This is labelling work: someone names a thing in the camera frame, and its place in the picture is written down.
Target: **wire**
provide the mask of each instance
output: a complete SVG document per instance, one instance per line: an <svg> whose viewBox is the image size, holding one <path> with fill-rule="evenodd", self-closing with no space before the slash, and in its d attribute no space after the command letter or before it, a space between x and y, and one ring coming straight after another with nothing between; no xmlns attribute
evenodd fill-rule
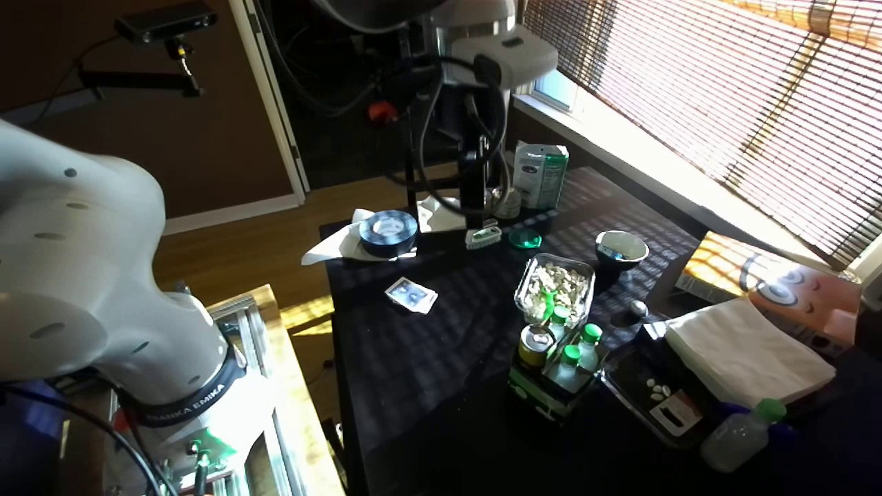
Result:
<svg viewBox="0 0 882 496"><path fill-rule="evenodd" d="M455 63L455 66L465 66L465 69L472 69L475 73L475 63L468 63L468 60L461 60L461 59L435 59L437 63ZM437 106L437 95L442 95L442 89L444 89L444 73L442 73L442 77L437 77L437 82L435 82L435 89L432 89L432 96L429 96L429 106L426 106L426 114L424 114L424 118L422 118L422 128L420 128L420 138L417 138L417 184L420 184L420 191L426 191L442 208L446 208L450 212L458 212L458 215L462 215L462 219L487 219L487 215L494 215L497 209L494 208L486 208L486 209L465 209L465 208L461 208L461 205L453 205L450 200L444 200L442 193L437 193L437 189L426 180L426 171L424 171L424 138L426 138L426 128L429 128L429 122L432 122L432 110L435 110L435 106ZM486 122L480 118L480 114L477 114L477 102L475 102L475 96L468 96L465 99L465 110L472 114L472 118L475 118L475 124L494 140L491 143L491 153L487 153L487 157L486 161L494 161L497 156L498 156L498 143L502 143L502 136L505 136L505 118L506 118L506 114L505 114L505 95L502 95L502 89L498 87L487 87L491 89L491 95L497 96L494 99L494 114L497 114L497 122L498 122L498 133L494 136L487 128L486 128Z"/></svg>
<svg viewBox="0 0 882 496"><path fill-rule="evenodd" d="M68 410L68 413L85 420L89 424L94 424L96 431L103 431L104 435L111 435L111 438L132 459L132 463L136 463L137 471L144 475L148 492L160 496L163 488L160 488L152 466L144 460L144 456L141 456L125 435L119 435L107 423L103 423L98 417L94 417L94 413L89 413L89 410L82 410L82 409L78 409L78 406L68 406L68 404L63 404L63 401L45 397L45 395L28 391L28 388L16 388L16 386L0 383L0 391L13 395L13 397L25 397L25 401L32 401L32 404L45 404L45 406L53 406L53 409L59 409L59 410Z"/></svg>
<svg viewBox="0 0 882 496"><path fill-rule="evenodd" d="M130 409L121 409L121 413L127 417L127 423L130 423L130 427L132 427L132 435L136 435L136 443L137 443L141 456L144 456L145 463L155 470L156 479L169 488L169 494L176 496L176 488L165 479L165 475L160 471L156 460L148 456L136 417L130 413Z"/></svg>
<svg viewBox="0 0 882 496"><path fill-rule="evenodd" d="M205 496L207 479L207 456L202 453L195 460L195 496Z"/></svg>
<svg viewBox="0 0 882 496"><path fill-rule="evenodd" d="M279 59L279 66L283 69L283 74L291 82L294 95L307 102L307 107L311 114L316 114L322 118L338 118L338 117L351 114L352 107L358 107L366 96L374 95L374 81L370 81L360 92L355 92L355 96L351 96L341 106L330 106L330 102L316 99L307 87L300 87L298 74L286 63L283 49L280 49L279 36L276 36L276 29L272 29L272 19L265 14L261 0L257 0L254 5L257 5L257 18L265 26L265 34L268 34L265 40L268 40L269 49Z"/></svg>
<svg viewBox="0 0 882 496"><path fill-rule="evenodd" d="M53 110L53 106L56 106L56 99L59 99L59 92L63 89L63 82L67 82L72 74L82 73L82 60L85 60L94 49L98 49L98 48L104 48L104 45L114 45L114 41L119 41L119 34L89 45L89 48L72 60L72 66L63 69L63 74L60 74L60 77L56 81L56 87L53 87L53 96L49 96L46 106L38 110L38 117L32 118L32 124L42 124L42 122L49 117L49 110Z"/></svg>

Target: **sticker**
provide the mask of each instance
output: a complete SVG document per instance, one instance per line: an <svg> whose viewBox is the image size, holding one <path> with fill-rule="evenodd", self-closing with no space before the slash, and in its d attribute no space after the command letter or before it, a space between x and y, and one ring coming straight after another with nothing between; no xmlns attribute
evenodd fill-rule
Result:
<svg viewBox="0 0 882 496"><path fill-rule="evenodd" d="M432 313L437 293L426 289L410 280L398 280L385 289L385 299L393 300L398 306L406 306L409 313L426 315L426 313Z"/></svg>

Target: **wooden floor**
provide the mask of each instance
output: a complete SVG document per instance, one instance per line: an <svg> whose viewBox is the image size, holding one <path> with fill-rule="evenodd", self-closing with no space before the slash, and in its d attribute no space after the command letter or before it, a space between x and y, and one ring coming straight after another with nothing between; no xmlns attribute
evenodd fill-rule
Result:
<svg viewBox="0 0 882 496"><path fill-rule="evenodd" d="M389 180L366 180L315 191L304 208L290 212L163 237L155 260L156 284L163 289L187 284L205 303L272 284L316 413L338 420L329 280L322 266L300 267L300 256L319 242L322 224L344 220L355 208L403 205L403 189Z"/></svg>

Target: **can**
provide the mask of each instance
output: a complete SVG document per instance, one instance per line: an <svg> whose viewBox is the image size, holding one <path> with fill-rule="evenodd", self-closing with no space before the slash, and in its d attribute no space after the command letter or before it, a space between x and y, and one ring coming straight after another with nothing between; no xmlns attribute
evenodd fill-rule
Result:
<svg viewBox="0 0 882 496"><path fill-rule="evenodd" d="M527 326L519 339L519 362L527 369L544 369L553 336L546 328Z"/></svg>

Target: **lid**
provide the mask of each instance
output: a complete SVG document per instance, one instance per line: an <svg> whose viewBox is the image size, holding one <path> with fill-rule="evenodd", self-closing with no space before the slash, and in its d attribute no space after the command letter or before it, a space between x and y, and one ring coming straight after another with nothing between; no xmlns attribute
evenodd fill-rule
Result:
<svg viewBox="0 0 882 496"><path fill-rule="evenodd" d="M380 209L358 224L360 248L371 256L398 256L413 248L417 219L403 209Z"/></svg>
<svg viewBox="0 0 882 496"><path fill-rule="evenodd" d="M763 423L774 424L774 423L779 423L782 417L789 417L789 406L779 404L779 401L765 397L765 401L761 401L761 404L754 406L754 413L757 413Z"/></svg>
<svg viewBox="0 0 882 496"><path fill-rule="evenodd" d="M563 348L563 357L564 357L568 362L579 362L579 357L582 357L582 354L579 354L579 344L564 344L564 348Z"/></svg>
<svg viewBox="0 0 882 496"><path fill-rule="evenodd" d="M512 248L520 248L520 252L538 252L544 248L544 235L531 231L531 230L511 230L506 235L506 242Z"/></svg>
<svg viewBox="0 0 882 496"><path fill-rule="evenodd" d="M582 339L597 344L597 342L603 339L603 328L586 322L586 326L582 328Z"/></svg>

